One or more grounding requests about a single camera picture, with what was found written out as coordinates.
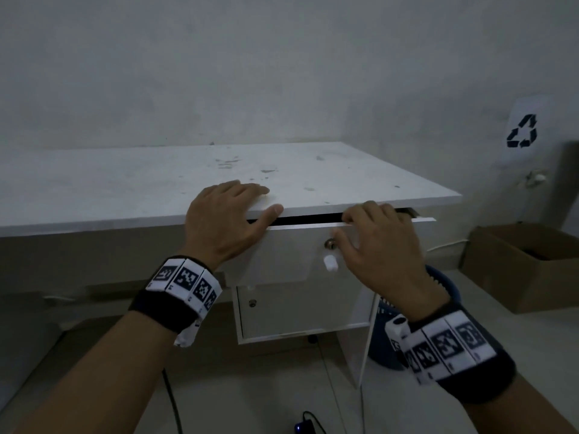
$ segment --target white tabletop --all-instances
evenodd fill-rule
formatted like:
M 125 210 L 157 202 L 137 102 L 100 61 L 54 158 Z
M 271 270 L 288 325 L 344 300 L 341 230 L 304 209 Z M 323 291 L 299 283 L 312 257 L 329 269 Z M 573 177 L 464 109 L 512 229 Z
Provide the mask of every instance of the white tabletop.
M 248 212 L 337 213 L 367 200 L 453 204 L 460 195 L 343 143 L 132 147 L 3 153 L 0 236 L 175 225 L 201 189 L 240 179 L 271 189 Z

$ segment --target white tile floor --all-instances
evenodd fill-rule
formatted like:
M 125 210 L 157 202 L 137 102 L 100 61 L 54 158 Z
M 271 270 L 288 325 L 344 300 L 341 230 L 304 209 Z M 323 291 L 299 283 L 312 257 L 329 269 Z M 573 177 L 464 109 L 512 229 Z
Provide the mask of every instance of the white tile floor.
M 513 315 L 458 271 L 448 274 L 521 373 L 579 427 L 579 309 Z M 209 317 L 195 345 L 175 349 L 167 363 L 185 433 L 290 434 L 303 410 L 314 412 L 328 434 L 362 432 L 360 393 L 333 334 L 322 335 L 319 347 L 305 338 L 238 346 L 231 305 Z M 110 325 L 69 332 L 0 414 L 0 434 L 10 433 Z M 369 360 L 363 390 L 368 434 L 475 432 L 452 397 L 419 387 L 406 372 Z M 175 432 L 159 381 L 137 433 Z

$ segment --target open box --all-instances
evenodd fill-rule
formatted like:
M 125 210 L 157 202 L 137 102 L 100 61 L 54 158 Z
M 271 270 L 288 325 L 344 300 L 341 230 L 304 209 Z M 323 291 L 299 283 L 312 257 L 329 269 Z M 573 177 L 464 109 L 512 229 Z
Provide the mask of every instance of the open box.
M 579 306 L 579 239 L 541 224 L 477 227 L 460 271 L 514 313 Z

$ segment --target open drawer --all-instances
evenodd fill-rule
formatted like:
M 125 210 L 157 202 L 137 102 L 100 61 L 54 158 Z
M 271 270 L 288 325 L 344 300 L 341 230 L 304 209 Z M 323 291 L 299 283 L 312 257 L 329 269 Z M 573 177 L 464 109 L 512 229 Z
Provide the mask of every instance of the open drawer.
M 369 326 L 378 298 L 351 273 L 232 291 L 241 344 Z
M 419 238 L 426 236 L 435 222 L 413 209 L 399 209 L 412 216 Z M 313 279 L 340 279 L 349 274 L 342 255 L 330 249 L 332 229 L 343 227 L 354 244 L 356 229 L 341 222 L 341 213 L 332 215 L 279 218 L 256 246 L 222 266 L 228 286 L 255 286 L 302 282 Z M 324 257 L 334 256 L 337 271 L 329 272 Z

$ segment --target blue basket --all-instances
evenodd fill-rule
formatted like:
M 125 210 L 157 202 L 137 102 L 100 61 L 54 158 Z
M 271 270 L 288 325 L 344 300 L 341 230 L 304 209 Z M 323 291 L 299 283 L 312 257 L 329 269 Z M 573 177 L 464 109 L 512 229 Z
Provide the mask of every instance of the blue basket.
M 452 299 L 460 303 L 460 292 L 448 277 L 429 265 L 426 265 L 426 272 L 446 289 Z M 372 339 L 370 340 L 370 348 L 368 350 L 368 356 L 370 358 L 378 364 L 392 370 L 404 370 L 404 367 L 396 358 L 396 353 L 394 349 L 392 349 L 390 339 L 388 339 L 384 326 L 399 313 L 400 312 L 398 312 L 395 307 L 380 300 L 376 321 L 374 322 L 374 330 L 372 331 Z

